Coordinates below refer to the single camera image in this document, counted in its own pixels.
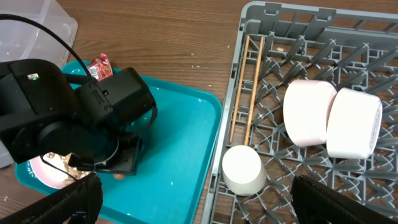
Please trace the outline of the red snack wrapper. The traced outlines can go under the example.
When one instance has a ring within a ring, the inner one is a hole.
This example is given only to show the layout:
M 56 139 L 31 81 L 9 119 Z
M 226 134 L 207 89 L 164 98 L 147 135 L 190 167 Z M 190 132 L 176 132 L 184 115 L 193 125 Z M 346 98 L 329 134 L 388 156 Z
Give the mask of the red snack wrapper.
M 88 66 L 90 74 L 98 81 L 113 76 L 113 69 L 106 54 L 99 54 Z

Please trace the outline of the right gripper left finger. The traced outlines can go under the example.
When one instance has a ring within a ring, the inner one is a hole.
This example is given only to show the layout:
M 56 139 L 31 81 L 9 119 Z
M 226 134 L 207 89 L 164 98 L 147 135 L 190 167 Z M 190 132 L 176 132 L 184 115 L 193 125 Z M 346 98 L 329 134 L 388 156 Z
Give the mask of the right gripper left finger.
M 1 224 L 95 224 L 103 204 L 103 188 L 97 174 L 84 178 L 1 219 Z

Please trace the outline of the orange carrot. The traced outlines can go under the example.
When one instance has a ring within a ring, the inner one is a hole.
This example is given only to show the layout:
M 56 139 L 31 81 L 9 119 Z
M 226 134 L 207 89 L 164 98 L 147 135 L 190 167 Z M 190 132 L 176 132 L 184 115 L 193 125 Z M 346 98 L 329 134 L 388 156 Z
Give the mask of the orange carrot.
M 122 180 L 125 178 L 125 175 L 123 174 L 113 174 L 113 177 L 117 180 Z

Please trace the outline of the white cup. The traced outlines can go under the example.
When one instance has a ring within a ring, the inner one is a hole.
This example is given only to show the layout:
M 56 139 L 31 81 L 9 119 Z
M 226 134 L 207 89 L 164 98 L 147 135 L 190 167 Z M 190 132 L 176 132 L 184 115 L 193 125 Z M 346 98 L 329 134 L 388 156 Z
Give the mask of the white cup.
M 254 195 L 266 183 L 266 170 L 261 158 L 249 146 L 238 145 L 228 149 L 221 165 L 226 186 L 237 195 Z

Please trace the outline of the pink-rimmed white bowl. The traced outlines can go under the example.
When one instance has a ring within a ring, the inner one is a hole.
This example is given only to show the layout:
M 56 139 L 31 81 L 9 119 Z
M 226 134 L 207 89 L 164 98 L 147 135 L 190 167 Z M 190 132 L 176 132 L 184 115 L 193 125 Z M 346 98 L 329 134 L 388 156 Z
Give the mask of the pink-rimmed white bowl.
M 326 81 L 294 80 L 284 96 L 283 117 L 289 138 L 298 147 L 326 143 L 331 106 L 337 91 Z

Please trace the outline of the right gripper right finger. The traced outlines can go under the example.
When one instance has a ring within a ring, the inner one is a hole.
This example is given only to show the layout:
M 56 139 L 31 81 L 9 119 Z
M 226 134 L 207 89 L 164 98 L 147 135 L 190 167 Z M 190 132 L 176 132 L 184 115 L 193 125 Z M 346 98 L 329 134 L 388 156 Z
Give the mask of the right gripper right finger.
M 300 224 L 396 224 L 307 175 L 294 177 L 292 205 Z

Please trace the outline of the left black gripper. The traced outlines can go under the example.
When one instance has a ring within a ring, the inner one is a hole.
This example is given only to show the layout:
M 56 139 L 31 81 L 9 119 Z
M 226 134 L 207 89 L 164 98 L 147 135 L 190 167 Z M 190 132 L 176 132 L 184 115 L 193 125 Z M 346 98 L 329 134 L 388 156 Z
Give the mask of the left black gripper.
M 68 165 L 70 167 L 76 167 L 79 171 L 136 175 L 142 148 L 141 138 L 119 141 L 119 146 L 115 155 L 105 162 L 94 164 L 71 155 Z

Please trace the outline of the wooden chopstick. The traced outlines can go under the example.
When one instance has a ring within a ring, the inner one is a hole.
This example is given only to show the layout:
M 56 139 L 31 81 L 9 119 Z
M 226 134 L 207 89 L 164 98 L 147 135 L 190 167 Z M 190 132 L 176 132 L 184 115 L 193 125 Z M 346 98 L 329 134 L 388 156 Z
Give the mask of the wooden chopstick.
M 232 143 L 232 141 L 233 141 L 234 130 L 235 130 L 235 126 L 236 126 L 236 120 L 237 120 L 238 109 L 239 109 L 239 101 L 240 101 L 241 89 L 242 89 L 242 84 L 243 84 L 244 70 L 246 67 L 246 60 L 247 60 L 247 54 L 248 54 L 249 41 L 250 41 L 250 36 L 247 35 L 246 40 L 245 40 L 244 51 L 243 51 L 243 58 L 241 61 L 241 68 L 240 68 L 239 81 L 238 81 L 238 90 L 236 92 L 236 100 L 235 100 L 235 104 L 234 104 L 234 111 L 233 111 L 233 118 L 232 118 L 232 123 L 231 123 L 231 133 L 230 133 L 230 137 L 229 137 L 229 143 Z
M 244 138 L 245 146 L 249 145 L 249 138 L 250 138 L 250 133 L 251 133 L 251 123 L 252 123 L 252 117 L 253 117 L 253 112 L 254 112 L 254 105 L 255 105 L 255 98 L 256 98 L 256 92 L 257 92 L 259 71 L 260 71 L 260 66 L 261 66 L 261 61 L 262 61 L 263 47 L 264 47 L 264 37 L 262 36 L 261 41 L 260 41 L 258 55 L 257 55 L 257 60 L 256 60 L 256 69 L 255 69 L 255 73 L 254 73 L 251 99 L 250 99 L 250 104 L 249 104 L 248 122 L 247 122 L 247 126 L 246 126 L 245 138 Z

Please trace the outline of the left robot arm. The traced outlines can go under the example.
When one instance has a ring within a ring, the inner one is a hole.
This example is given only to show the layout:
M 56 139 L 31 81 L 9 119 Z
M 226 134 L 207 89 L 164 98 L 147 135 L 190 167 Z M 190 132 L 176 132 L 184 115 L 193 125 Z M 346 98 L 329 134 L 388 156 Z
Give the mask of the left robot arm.
M 16 163 L 50 152 L 79 171 L 134 175 L 140 132 L 127 127 L 157 105 L 133 69 L 97 80 L 24 59 L 1 64 L 1 141 Z

